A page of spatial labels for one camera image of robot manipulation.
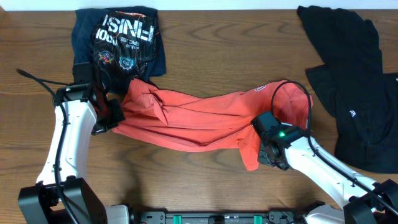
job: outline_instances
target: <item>wooden table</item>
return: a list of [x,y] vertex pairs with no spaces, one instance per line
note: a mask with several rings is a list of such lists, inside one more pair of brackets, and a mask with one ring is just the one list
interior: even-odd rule
[[[398,11],[358,11],[381,39],[384,71],[398,71]],[[295,11],[161,11],[167,74],[160,88],[200,97],[246,91],[288,78],[310,88],[304,70],[320,65]],[[7,12],[0,28],[0,223],[24,223],[21,187],[44,166],[55,117],[51,96],[16,68],[71,82],[74,12]],[[333,152],[335,119],[314,99],[313,130]],[[130,203],[176,210],[300,208],[316,200],[337,206],[309,178],[260,166],[245,170],[237,149],[178,152],[112,132],[92,136],[88,182],[105,205]],[[398,175],[362,172],[380,182]]]

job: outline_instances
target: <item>green strip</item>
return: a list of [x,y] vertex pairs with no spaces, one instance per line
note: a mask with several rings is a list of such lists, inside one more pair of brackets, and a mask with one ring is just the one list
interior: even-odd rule
[[262,216],[255,215],[254,216],[254,224],[262,224]]
[[181,224],[182,218],[181,215],[174,215],[173,216],[173,224]]

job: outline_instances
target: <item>red shirt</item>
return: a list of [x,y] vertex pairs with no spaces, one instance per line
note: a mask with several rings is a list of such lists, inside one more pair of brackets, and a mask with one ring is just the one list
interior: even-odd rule
[[[247,170],[258,168],[260,139],[250,121],[271,109],[271,97],[281,82],[247,92],[199,98],[158,88],[134,79],[122,102],[125,121],[115,133],[185,152],[239,148]],[[275,96],[274,114],[281,122],[306,128],[308,101],[293,83]]]

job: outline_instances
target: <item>fabric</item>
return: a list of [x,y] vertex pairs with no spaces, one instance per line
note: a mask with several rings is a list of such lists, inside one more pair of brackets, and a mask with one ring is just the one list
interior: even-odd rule
[[75,12],[74,65],[97,64],[103,83],[110,87],[111,93],[126,94],[134,77],[149,82],[149,77],[166,73],[157,10],[137,6]]
[[[158,88],[134,79],[122,102],[125,121],[115,133],[185,152],[239,148],[247,170],[258,168],[260,139],[250,121],[269,111],[271,97],[281,82],[247,92],[198,98]],[[281,87],[274,113],[282,122],[305,129],[308,101],[292,83]]]
[[383,75],[379,36],[357,13],[299,7],[311,43],[325,63],[306,71],[326,110],[336,118],[335,156],[360,169],[398,172],[398,83]]

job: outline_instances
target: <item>black cloth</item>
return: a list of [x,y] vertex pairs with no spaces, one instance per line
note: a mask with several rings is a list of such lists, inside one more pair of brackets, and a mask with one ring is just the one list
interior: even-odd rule
[[300,6],[297,12],[325,63],[306,73],[336,118],[335,156],[371,172],[398,173],[398,75],[382,72],[373,23],[344,9]]
[[149,77],[166,73],[157,10],[137,6],[75,12],[74,65],[97,64],[110,92],[126,94],[134,77],[149,82]]

